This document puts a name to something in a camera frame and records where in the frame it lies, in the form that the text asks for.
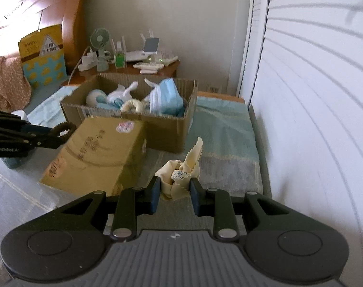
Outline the wooden headboard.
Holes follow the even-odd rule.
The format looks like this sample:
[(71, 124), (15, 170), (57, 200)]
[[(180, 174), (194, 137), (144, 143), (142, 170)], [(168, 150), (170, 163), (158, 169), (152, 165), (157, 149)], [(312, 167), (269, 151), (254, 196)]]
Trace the wooden headboard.
[(0, 19), (0, 56), (18, 56), (18, 42), (21, 38), (42, 28), (61, 24), (66, 67), (74, 67), (88, 45), (85, 1), (19, 1), (10, 15)]

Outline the white socks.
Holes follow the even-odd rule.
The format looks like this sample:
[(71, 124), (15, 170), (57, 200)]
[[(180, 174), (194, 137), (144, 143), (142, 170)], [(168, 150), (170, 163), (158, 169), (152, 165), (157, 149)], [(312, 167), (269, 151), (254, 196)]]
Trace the white socks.
[(127, 88), (119, 84), (118, 88), (107, 95), (107, 103), (115, 106), (116, 108), (121, 108), (121, 106), (132, 99), (131, 92), (138, 88), (138, 82), (132, 82)]

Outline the blue surgical face mask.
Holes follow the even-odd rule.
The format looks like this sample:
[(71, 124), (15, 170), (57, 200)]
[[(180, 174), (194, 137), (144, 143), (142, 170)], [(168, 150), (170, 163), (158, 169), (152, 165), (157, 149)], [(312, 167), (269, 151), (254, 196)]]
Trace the blue surgical face mask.
[(147, 78), (144, 82), (152, 89), (145, 97), (145, 100), (149, 102), (151, 113), (179, 117), (182, 110), (185, 110), (183, 99), (173, 78), (163, 79), (159, 84), (149, 81)]

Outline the wooden nightstand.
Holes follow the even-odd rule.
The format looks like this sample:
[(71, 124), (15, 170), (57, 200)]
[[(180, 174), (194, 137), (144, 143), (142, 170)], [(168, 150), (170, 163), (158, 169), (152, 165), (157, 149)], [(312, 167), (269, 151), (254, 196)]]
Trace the wooden nightstand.
[[(113, 64), (109, 64), (109, 69), (106, 73), (123, 73), (123, 74), (130, 74), (130, 75), (139, 75), (140, 70), (133, 67), (134, 63), (129, 62), (125, 68), (116, 69)], [(160, 71), (156, 73), (157, 76), (165, 76), (165, 77), (176, 77), (177, 76), (177, 69), (180, 65), (180, 61), (175, 61), (172, 64), (162, 68)], [(75, 70), (75, 73), (72, 75), (70, 80), (64, 81), (61, 86), (76, 86), (80, 85), (85, 82), (88, 78), (97, 75), (97, 68), (93, 67), (86, 71), (79, 71), (78, 69)]]

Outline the cream knotted cloth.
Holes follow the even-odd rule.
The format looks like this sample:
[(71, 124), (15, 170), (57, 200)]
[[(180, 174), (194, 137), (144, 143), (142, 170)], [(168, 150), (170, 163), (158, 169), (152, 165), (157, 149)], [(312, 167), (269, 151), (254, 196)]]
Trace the cream knotted cloth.
[(203, 139), (198, 137), (183, 161), (169, 160), (156, 171), (155, 176), (161, 181), (161, 193), (165, 199), (174, 201), (189, 196), (191, 179), (199, 179), (200, 176), (199, 159), (203, 145)]

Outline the dark brown scrunchie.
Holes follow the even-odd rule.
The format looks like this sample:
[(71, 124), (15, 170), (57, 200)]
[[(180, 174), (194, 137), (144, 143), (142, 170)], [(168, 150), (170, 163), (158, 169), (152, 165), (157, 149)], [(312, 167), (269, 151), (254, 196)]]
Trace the dark brown scrunchie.
[(59, 125), (52, 128), (49, 135), (60, 139), (61, 142), (66, 143), (72, 134), (77, 129), (77, 126), (71, 122), (62, 122)]

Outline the cream fabric scrunchie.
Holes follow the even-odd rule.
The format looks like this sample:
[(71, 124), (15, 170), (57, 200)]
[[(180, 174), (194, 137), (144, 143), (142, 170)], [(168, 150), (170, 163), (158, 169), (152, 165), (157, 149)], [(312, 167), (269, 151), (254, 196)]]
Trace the cream fabric scrunchie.
[(145, 100), (130, 99), (126, 101), (120, 108), (122, 112), (143, 113), (149, 110), (150, 104)]

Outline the small green desk fan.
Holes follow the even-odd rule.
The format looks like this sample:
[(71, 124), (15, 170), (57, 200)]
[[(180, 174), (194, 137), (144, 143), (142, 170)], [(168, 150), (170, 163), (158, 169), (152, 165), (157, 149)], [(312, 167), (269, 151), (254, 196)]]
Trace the small green desk fan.
[(97, 71), (99, 73), (109, 69), (111, 53), (106, 50), (110, 42), (110, 32), (106, 28), (97, 28), (90, 35), (91, 46), (97, 50)]

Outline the white wifi router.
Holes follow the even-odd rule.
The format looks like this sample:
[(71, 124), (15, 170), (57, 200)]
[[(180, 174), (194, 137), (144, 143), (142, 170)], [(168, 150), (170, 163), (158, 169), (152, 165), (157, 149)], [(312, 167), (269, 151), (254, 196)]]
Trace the white wifi router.
[[(140, 33), (140, 36), (143, 41), (143, 46), (144, 46), (144, 41), (146, 38), (155, 37), (151, 28), (149, 28), (149, 30), (148, 30), (148, 36), (145, 36), (143, 33)], [(133, 51), (127, 50), (126, 40), (125, 40), (124, 36), (121, 36), (121, 40), (116, 41), (116, 42), (113, 40), (113, 38), (111, 38), (110, 45), (111, 45), (111, 49), (113, 50), (113, 54), (115, 54), (117, 52), (123, 52), (125, 54), (126, 62), (138, 63), (138, 62), (142, 61), (142, 62), (150, 63), (149, 57), (147, 55), (143, 54), (143, 49), (133, 50)], [(178, 61), (178, 57), (176, 55), (172, 54), (171, 52), (160, 51), (158, 49), (155, 63), (163, 64), (166, 67), (175, 61)]]

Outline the brown dotted cloth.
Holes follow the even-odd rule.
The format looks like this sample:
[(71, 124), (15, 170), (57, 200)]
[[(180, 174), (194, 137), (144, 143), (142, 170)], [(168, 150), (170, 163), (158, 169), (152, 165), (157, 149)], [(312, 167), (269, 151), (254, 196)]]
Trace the brown dotted cloth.
[(29, 103), (32, 88), (24, 77), (20, 57), (0, 56), (0, 111), (23, 110)]

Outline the open cardboard box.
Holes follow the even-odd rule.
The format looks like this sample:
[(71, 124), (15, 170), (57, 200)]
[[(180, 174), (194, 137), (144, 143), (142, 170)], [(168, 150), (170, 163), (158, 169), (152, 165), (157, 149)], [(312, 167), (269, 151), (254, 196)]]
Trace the open cardboard box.
[(68, 122), (80, 126), (88, 117), (121, 117), (131, 121), (143, 121), (146, 127), (148, 147), (178, 154), (184, 150), (187, 134), (191, 126), (196, 108), (198, 82), (196, 80), (175, 78), (174, 83), (178, 93), (183, 99), (185, 111), (182, 117), (170, 115), (154, 115), (146, 113), (121, 113), (118, 110), (107, 110), (86, 106), (86, 97), (94, 89), (110, 93), (118, 85), (128, 87), (137, 82), (138, 88), (132, 92), (135, 99), (143, 100), (152, 90), (145, 84), (145, 78), (159, 84), (164, 76), (130, 75), (124, 73), (99, 73), (87, 79), (77, 87), (69, 96), (60, 102), (63, 115)]

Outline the blue white sock ball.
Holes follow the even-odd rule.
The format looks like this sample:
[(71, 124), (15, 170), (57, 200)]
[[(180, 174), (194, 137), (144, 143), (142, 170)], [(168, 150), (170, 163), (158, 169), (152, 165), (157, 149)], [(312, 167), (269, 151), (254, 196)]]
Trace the blue white sock ball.
[(106, 105), (107, 103), (107, 95), (100, 89), (90, 91), (86, 97), (86, 105), (88, 107), (96, 108), (100, 105)]

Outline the white remote control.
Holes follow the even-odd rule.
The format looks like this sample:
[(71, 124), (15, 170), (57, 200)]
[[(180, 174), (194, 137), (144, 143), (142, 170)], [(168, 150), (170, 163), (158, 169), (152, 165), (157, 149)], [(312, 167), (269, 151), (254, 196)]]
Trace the white remote control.
[(146, 63), (146, 62), (139, 62), (133, 65), (136, 69), (146, 69), (146, 70), (160, 70), (164, 68), (163, 64), (158, 63)]

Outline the yellow blue snack bag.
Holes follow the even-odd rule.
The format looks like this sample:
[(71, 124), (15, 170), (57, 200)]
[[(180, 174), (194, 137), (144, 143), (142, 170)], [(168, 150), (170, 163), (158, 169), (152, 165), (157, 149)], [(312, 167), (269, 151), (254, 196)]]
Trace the yellow blue snack bag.
[(36, 30), (21, 38), (18, 48), (23, 74), (32, 89), (67, 78), (61, 24)]

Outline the white round lid container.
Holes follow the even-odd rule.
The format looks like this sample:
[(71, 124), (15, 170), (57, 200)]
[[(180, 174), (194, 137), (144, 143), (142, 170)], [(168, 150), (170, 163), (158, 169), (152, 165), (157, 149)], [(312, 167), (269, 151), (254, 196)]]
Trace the white round lid container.
[(35, 149), (27, 151), (19, 139), (13, 139), (11, 145), (5, 150), (8, 151), (8, 154), (0, 159), (9, 169), (15, 169), (25, 164), (35, 152)]

